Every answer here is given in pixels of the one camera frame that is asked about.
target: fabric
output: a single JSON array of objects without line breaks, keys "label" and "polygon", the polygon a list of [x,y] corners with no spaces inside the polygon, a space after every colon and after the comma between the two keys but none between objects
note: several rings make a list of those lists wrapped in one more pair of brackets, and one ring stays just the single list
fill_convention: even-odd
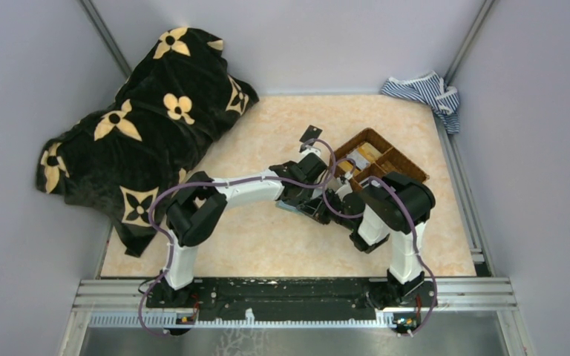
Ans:
[{"label": "fabric", "polygon": [[432,71],[412,80],[389,78],[381,88],[381,93],[427,104],[434,115],[442,121],[448,134],[460,132],[457,113],[460,106],[458,90],[455,87],[448,87],[436,72]]},{"label": "fabric", "polygon": [[[45,144],[36,188],[108,215],[126,253],[140,256],[154,237],[148,213],[157,195],[259,100],[227,73],[222,50],[222,39],[202,30],[165,32],[110,107]],[[170,199],[157,207],[157,223]]]}]

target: striped cloth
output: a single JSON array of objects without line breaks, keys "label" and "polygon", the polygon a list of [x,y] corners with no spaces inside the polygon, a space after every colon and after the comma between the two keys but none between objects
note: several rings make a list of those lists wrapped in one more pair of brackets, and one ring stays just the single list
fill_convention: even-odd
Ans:
[{"label": "striped cloth", "polygon": [[381,93],[427,104],[431,106],[434,115],[442,121],[447,134],[460,132],[457,113],[460,106],[458,90],[445,85],[445,81],[436,72],[431,71],[412,80],[389,78],[381,88]]}]

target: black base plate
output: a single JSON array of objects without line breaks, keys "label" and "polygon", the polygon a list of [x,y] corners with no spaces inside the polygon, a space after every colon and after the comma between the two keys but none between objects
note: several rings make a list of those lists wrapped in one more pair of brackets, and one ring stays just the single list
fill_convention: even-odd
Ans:
[{"label": "black base plate", "polygon": [[[429,306],[431,282],[418,289]],[[163,279],[147,300],[149,308],[192,308],[200,320],[244,320],[246,310],[258,321],[374,320],[375,308],[399,306],[388,301],[385,278],[196,278],[174,291]],[[414,301],[401,304],[416,307]]]}]

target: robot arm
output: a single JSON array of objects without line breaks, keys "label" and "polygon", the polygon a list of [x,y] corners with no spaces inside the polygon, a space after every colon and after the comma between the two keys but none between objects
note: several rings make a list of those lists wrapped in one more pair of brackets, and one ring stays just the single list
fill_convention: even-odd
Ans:
[{"label": "robot arm", "polygon": [[[390,239],[393,245],[387,271],[390,298],[399,302],[408,298],[422,284],[424,273],[413,249],[413,236],[407,220],[382,187],[372,182],[362,191],[352,192],[344,179],[344,189],[337,189],[337,192],[329,190],[327,200],[337,211],[349,215],[363,213],[361,217],[346,219],[331,212],[322,197],[314,194],[314,189],[276,180],[289,178],[311,185],[326,170],[320,151],[309,146],[301,152],[299,162],[274,165],[259,174],[237,179],[210,178],[204,172],[191,176],[189,182],[241,183],[218,188],[187,188],[176,194],[167,210],[168,226],[175,237],[173,260],[166,275],[169,286],[178,290],[192,282],[197,247],[211,236],[225,210],[253,202],[280,201],[320,223],[334,221],[350,229],[350,239],[360,251],[370,253]],[[395,189],[410,212],[420,248],[429,212],[435,205],[431,191],[396,172],[382,179]],[[202,205],[198,207],[196,200],[202,200]]]}]

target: gray wall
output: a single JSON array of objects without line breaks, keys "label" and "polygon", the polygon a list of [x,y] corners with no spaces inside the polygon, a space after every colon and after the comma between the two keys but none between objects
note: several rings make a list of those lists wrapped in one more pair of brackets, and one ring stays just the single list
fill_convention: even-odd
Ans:
[{"label": "gray wall", "polygon": [[122,82],[76,1],[0,1],[0,355],[59,348],[108,222],[35,191],[36,161]]},{"label": "gray wall", "polygon": [[454,84],[495,265],[537,354],[570,355],[570,1],[501,1]]},{"label": "gray wall", "polygon": [[444,74],[479,0],[94,0],[134,67],[169,28],[225,41],[234,75],[260,93],[377,93],[388,76]]}]

